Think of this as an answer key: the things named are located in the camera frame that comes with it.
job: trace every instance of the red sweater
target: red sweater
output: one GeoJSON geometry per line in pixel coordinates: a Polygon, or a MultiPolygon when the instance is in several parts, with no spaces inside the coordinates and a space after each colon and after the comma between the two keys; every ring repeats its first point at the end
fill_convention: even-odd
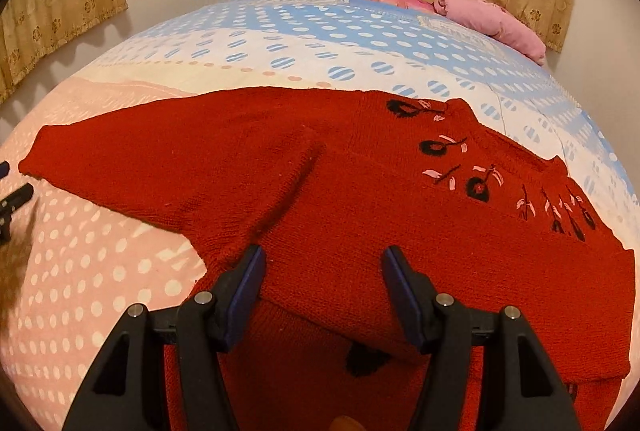
{"type": "MultiPolygon", "coordinates": [[[[629,370],[632,251],[560,159],[483,127],[461,100],[246,88],[157,101],[45,126],[20,171],[187,236],[207,265],[195,291],[249,242],[265,248],[260,301],[223,359],[242,431],[324,431],[340,414],[368,431],[407,427],[426,361],[388,302],[390,244],[468,306],[519,306],[562,379],[578,384],[585,430],[604,428],[629,370]],[[392,359],[353,377],[353,341],[392,359]]],[[[465,431],[480,378],[474,353],[465,431]]]]}

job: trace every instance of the metal screw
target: metal screw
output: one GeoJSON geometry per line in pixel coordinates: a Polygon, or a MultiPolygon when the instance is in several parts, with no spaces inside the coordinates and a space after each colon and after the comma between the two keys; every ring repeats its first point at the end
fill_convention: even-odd
{"type": "Polygon", "coordinates": [[[519,308],[515,306],[507,306],[504,308],[504,315],[506,315],[509,319],[517,319],[522,315],[519,308]]]}
{"type": "Polygon", "coordinates": [[[206,305],[209,301],[211,301],[213,299],[213,294],[210,293],[208,290],[204,290],[202,292],[198,292],[194,297],[193,300],[198,304],[198,305],[206,305]]]}
{"type": "Polygon", "coordinates": [[[454,301],[455,301],[455,300],[453,299],[453,296],[452,296],[452,295],[450,295],[450,294],[444,294],[444,293],[442,293],[442,294],[438,294],[438,295],[436,296],[436,302],[437,302],[439,305],[442,305],[442,306],[451,306],[451,305],[453,305],[453,302],[454,302],[454,301]]]}
{"type": "Polygon", "coordinates": [[[138,317],[144,311],[145,311],[145,308],[140,303],[136,303],[135,305],[131,305],[127,309],[127,314],[129,314],[131,317],[138,317]]]}

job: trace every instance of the polka dot bed sheet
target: polka dot bed sheet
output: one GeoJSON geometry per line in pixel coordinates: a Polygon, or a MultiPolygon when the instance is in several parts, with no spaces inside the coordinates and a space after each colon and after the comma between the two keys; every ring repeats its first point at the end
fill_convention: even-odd
{"type": "MultiPolygon", "coordinates": [[[[610,145],[551,75],[511,48],[424,10],[370,0],[204,7],[104,53],[47,95],[0,148],[12,166],[0,198],[27,180],[35,189],[15,215],[14,231],[33,217],[33,248],[0,361],[45,431],[62,428],[126,307],[180,304],[205,268],[180,234],[21,176],[17,164],[38,130],[148,101],[265,85],[462,98],[482,124],[542,158],[561,156],[625,247],[640,249],[638,199],[610,145]]],[[[632,372],[614,413],[640,376],[635,313],[632,372]]]]}

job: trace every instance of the white polka dot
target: white polka dot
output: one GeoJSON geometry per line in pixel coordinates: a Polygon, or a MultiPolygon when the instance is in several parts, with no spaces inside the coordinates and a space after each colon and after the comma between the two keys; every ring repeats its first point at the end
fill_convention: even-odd
{"type": "Polygon", "coordinates": [[[124,252],[126,248],[127,248],[127,240],[124,238],[119,239],[118,242],[116,243],[116,252],[124,252]]]}
{"type": "Polygon", "coordinates": [[[138,292],[138,302],[147,304],[151,301],[151,291],[148,288],[143,288],[138,292]]]}
{"type": "Polygon", "coordinates": [[[138,263],[138,272],[140,274],[146,274],[151,270],[151,260],[148,258],[141,259],[138,263]]]}
{"type": "Polygon", "coordinates": [[[91,342],[94,344],[96,348],[100,348],[104,344],[104,337],[100,332],[94,332],[91,336],[91,342]]]}
{"type": "Polygon", "coordinates": [[[93,303],[91,303],[91,313],[94,315],[94,317],[99,317],[100,315],[102,315],[102,303],[100,303],[99,301],[94,301],[93,303]]]}
{"type": "Polygon", "coordinates": [[[113,300],[113,309],[116,312],[122,312],[124,310],[124,297],[123,296],[117,296],[116,299],[113,300]]]}
{"type": "Polygon", "coordinates": [[[118,265],[113,269],[113,279],[115,281],[122,281],[127,275],[127,271],[122,265],[118,265]]]}
{"type": "Polygon", "coordinates": [[[180,292],[182,292],[182,283],[176,279],[170,279],[164,285],[164,293],[167,294],[167,296],[177,296],[180,292]]]}

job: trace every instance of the pink embroidered leaf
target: pink embroidered leaf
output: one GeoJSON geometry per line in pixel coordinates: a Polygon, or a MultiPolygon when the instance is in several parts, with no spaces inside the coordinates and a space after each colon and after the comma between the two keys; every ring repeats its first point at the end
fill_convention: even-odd
{"type": "Polygon", "coordinates": [[[504,184],[504,178],[502,178],[502,175],[500,174],[500,172],[497,169],[494,169],[491,174],[494,176],[494,178],[498,181],[498,184],[500,184],[500,186],[502,186],[502,184],[504,184]]]}
{"type": "Polygon", "coordinates": [[[431,178],[440,178],[442,176],[442,173],[438,173],[434,169],[428,169],[427,171],[423,171],[422,174],[430,176],[431,178]]]}

